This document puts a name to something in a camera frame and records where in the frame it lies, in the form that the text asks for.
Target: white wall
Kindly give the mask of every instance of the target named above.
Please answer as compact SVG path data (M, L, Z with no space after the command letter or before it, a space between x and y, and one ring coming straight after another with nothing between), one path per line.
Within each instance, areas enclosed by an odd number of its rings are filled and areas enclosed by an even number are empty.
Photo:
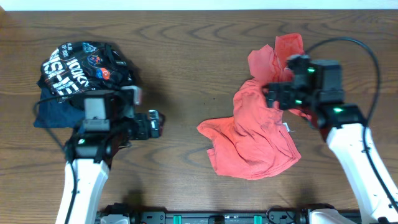
M0 6L6 11L398 9L398 0L0 0Z

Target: pink fabric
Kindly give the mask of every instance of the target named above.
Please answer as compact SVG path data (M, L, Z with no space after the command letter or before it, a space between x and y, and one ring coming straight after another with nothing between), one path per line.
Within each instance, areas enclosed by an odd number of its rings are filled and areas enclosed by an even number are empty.
M266 45L253 50L249 57L252 80L246 81L234 96L234 116L210 119L197 127L211 139L207 150L211 165L218 175L257 180L280 174L301 155L282 124L282 111L267 108L263 86L269 82L286 82L293 74L286 60L303 53L300 34L276 37L275 50ZM305 116L299 110L292 113Z

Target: wood grain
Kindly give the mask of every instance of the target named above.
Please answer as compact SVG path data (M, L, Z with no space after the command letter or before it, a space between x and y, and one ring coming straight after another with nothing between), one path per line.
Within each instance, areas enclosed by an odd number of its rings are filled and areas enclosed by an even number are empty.
M397 11L8 12L0 29L0 223L54 223L63 192L63 154L32 126L40 64L64 42L113 42L140 69L144 106L167 117L160 139L133 142L114 158L100 208L114 202L177 210L265 210L327 202L357 209L338 161L319 134L286 112L302 159L257 181L217 176L196 126L232 115L232 98L250 78L247 56L275 36L302 34L305 46L346 35L374 49L382 95L371 123L374 141L398 180ZM347 101L367 111L374 93L369 58L335 43L314 58L341 60ZM60 138L69 129L56 130Z

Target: wooden table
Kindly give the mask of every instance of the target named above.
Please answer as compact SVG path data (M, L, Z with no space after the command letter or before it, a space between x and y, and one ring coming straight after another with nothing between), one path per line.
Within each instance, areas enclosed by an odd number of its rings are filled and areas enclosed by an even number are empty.
M32 123L40 64L64 42L114 42L140 69L144 106L167 117L160 139L133 142L114 158L100 208L114 202L181 210L265 210L325 202L357 209L333 153L299 117L284 114L302 158L257 181L220 177L210 166L203 120L232 115L233 95L250 78L247 56L275 36L298 32L306 47L335 36L365 43L379 57L382 94L371 122L374 141L398 180L397 11L9 12L0 30L0 223L54 223L65 161ZM367 113L372 63L354 44L322 47L313 58L344 67L347 102ZM65 141L71 130L56 130Z

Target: navy fabric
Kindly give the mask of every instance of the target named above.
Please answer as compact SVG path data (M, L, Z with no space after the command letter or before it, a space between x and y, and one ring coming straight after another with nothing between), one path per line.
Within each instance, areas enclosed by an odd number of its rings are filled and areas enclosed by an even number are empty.
M49 97L53 97L50 90L42 88L40 100ZM69 101L58 103L57 100L50 100L39 105L39 116L46 122L48 128L73 128L85 117L85 112L74 108ZM38 119L35 120L33 126L45 127Z

